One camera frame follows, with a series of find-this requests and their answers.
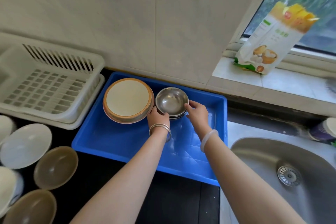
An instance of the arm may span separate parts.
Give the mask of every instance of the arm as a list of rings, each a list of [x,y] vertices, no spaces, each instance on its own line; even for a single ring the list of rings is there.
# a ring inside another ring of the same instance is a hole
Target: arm
[[[185,107],[188,118],[202,140],[212,130],[208,125],[206,107],[194,101]],[[204,152],[240,224],[305,224],[287,201],[239,159],[217,135],[211,135]]]
[[[170,126],[169,115],[156,107],[147,116],[148,125]],[[84,205],[70,224],[135,223],[158,166],[168,131],[153,128],[152,135],[123,168]]]

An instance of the blue plastic tray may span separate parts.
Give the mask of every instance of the blue plastic tray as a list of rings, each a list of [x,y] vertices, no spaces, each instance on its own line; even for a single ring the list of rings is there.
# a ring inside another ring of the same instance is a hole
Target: blue plastic tray
[[[103,110],[104,93],[113,82],[123,78],[137,78],[147,83],[154,95],[166,87],[182,89],[189,99],[205,105],[209,112],[209,125],[219,132],[227,145],[227,106],[224,96],[195,90],[159,80],[115,72],[103,90],[72,142],[77,151],[128,162],[149,136],[147,119],[134,124],[119,124],[109,119]],[[219,186],[218,181],[201,152],[200,140],[189,119],[184,116],[170,121],[172,139],[166,143],[157,170]]]

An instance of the white jade bangle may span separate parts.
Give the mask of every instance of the white jade bangle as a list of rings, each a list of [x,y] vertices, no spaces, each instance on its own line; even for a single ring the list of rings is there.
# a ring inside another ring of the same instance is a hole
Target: white jade bangle
[[[166,124],[161,124],[161,123],[157,123],[157,124],[154,124],[153,126],[151,126],[149,128],[149,136],[151,136],[151,130],[152,128],[155,128],[155,127],[162,127],[162,128],[165,128],[166,130],[168,130],[168,137],[166,139],[166,143],[170,141],[170,138],[171,138],[171,131],[170,131],[170,128],[166,125]]]
[[[212,129],[210,132],[208,132],[208,133],[204,136],[204,138],[203,138],[203,140],[202,140],[202,142],[201,142],[201,151],[202,151],[202,152],[204,152],[204,146],[205,146],[205,144],[207,143],[208,139],[210,138],[210,136],[211,136],[212,134],[216,134],[216,135],[218,135],[218,131],[217,131],[216,129]]]

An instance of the sink drain strainer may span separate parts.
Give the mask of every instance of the sink drain strainer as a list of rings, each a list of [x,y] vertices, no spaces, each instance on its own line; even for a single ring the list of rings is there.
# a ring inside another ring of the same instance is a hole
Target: sink drain strainer
[[[287,186],[298,186],[301,183],[299,171],[290,166],[282,166],[278,169],[279,180]]]

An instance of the hand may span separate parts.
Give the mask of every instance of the hand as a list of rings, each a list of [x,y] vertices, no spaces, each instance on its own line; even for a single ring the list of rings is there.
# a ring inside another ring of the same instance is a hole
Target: hand
[[[156,106],[154,106],[152,111],[147,115],[147,121],[148,121],[149,128],[151,128],[151,126],[157,123],[165,124],[168,127],[170,127],[169,114],[168,113],[165,113],[164,115],[159,114],[156,109]],[[161,128],[162,127],[155,127],[153,128],[153,132],[160,130]]]
[[[184,107],[188,111],[187,118],[191,121],[195,132],[202,141],[204,136],[212,130],[212,128],[208,125],[209,113],[207,108],[204,105],[192,100],[189,101],[189,104],[184,104]]]

